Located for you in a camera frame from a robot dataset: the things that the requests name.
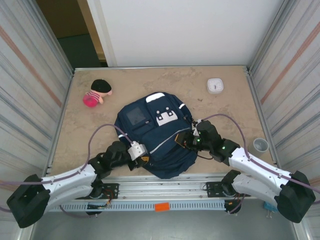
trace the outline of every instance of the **pink plush toy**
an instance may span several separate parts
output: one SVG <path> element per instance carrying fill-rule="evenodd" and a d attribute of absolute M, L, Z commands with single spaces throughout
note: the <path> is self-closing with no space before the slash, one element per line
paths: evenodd
<path fill-rule="evenodd" d="M 94 108 L 98 105 L 98 102 L 103 104 L 103 98 L 111 94 L 112 90 L 110 84 L 104 79 L 97 79 L 93 81 L 91 90 L 84 95 L 83 103 L 89 108 Z"/>

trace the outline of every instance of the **beige table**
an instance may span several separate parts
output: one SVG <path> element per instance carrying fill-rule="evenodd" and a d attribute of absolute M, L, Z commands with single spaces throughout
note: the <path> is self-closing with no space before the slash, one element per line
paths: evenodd
<path fill-rule="evenodd" d="M 207 92 L 210 78 L 221 78 L 222 93 Z M 104 104 L 88 108 L 82 98 L 95 79 L 105 79 L 112 86 L 113 94 L 104 98 Z M 223 113 L 234 118 L 242 128 L 247 142 L 264 138 L 254 101 L 242 66 L 167 67 L 143 69 L 95 69 L 76 71 L 63 119 L 61 133 L 55 151 L 51 174 L 59 174 L 82 165 L 87 158 L 87 145 L 93 131 L 105 123 L 114 123 L 121 108 L 153 92 L 176 95 L 190 109 L 194 119 Z M 219 134 L 243 146 L 236 126 L 219 116 L 210 121 Z M 104 152 L 118 139 L 112 127 L 102 128 L 91 144 L 91 157 Z M 207 152 L 202 156 L 209 157 Z M 272 164 L 270 153 L 262 159 Z M 199 158 L 186 173 L 226 173 L 230 167 L 214 160 Z M 112 176 L 150 175 L 143 168 L 130 171 L 123 166 L 112 171 Z"/>

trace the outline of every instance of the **gray cup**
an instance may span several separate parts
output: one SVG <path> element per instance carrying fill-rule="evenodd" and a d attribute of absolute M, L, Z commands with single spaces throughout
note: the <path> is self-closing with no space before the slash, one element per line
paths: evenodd
<path fill-rule="evenodd" d="M 249 153 L 256 157 L 260 157 L 269 150 L 268 142 L 263 138 L 256 138 L 248 147 Z"/>

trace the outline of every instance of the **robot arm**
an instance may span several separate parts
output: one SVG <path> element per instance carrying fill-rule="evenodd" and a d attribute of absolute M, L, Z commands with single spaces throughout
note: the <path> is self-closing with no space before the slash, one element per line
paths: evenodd
<path fill-rule="evenodd" d="M 175 141 L 192 151 L 209 151 L 209 154 L 216 161 L 250 175 L 247 176 L 239 171 L 231 170 L 222 180 L 222 188 L 229 196 L 240 193 L 262 199 L 277 207 L 285 218 L 294 223 L 299 223 L 302 220 L 316 200 L 311 189 L 282 177 L 285 176 L 310 185 L 302 172 L 296 171 L 292 174 L 251 154 L 248 158 L 243 147 L 231 140 L 221 138 L 215 126 L 207 120 L 198 121 L 193 133 L 179 133 Z"/>
<path fill-rule="evenodd" d="M 25 182 L 44 184 L 20 185 L 6 203 L 19 227 L 26 228 L 56 206 L 77 198 L 100 194 L 101 179 L 107 177 L 114 168 L 137 165 L 137 158 L 146 152 L 145 146 L 137 142 L 133 142 L 128 149 L 124 143 L 115 141 L 106 152 L 90 159 L 83 170 L 83 166 L 80 166 L 55 176 L 39 178 L 34 174 L 27 177 Z"/>

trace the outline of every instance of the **navy blue backpack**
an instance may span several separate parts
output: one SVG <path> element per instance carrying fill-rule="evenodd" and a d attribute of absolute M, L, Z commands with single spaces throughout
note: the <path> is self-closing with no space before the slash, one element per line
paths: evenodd
<path fill-rule="evenodd" d="M 161 179 L 178 176 L 195 163 L 197 153 L 175 142 L 178 133 L 191 131 L 192 115 L 175 95 L 155 92 L 121 109 L 115 125 L 132 140 L 144 144 L 148 162 L 143 166 Z M 129 145 L 117 131 L 120 141 Z"/>

